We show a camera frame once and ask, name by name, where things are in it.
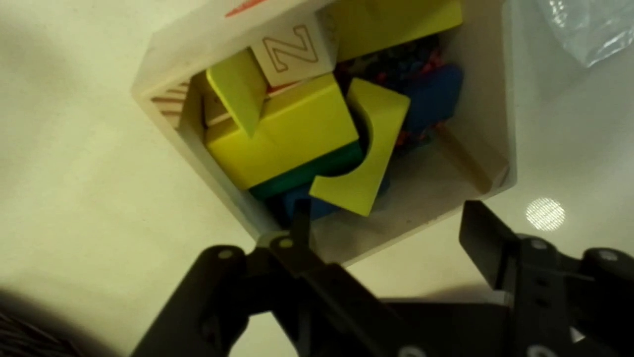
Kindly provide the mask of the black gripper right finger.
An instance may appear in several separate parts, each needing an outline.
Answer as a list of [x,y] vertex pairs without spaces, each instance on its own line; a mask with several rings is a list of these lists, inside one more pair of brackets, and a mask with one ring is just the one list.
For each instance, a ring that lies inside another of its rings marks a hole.
[[511,357],[634,357],[634,258],[616,248],[563,254],[513,233],[482,201],[462,209],[460,244],[511,296]]

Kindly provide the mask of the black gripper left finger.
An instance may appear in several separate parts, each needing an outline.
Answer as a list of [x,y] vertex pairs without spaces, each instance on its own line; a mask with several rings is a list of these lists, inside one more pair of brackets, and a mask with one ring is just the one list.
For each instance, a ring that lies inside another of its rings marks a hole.
[[299,290],[299,354],[309,357],[424,357],[408,324],[343,266],[311,250],[311,203],[294,207],[292,231],[270,252]]

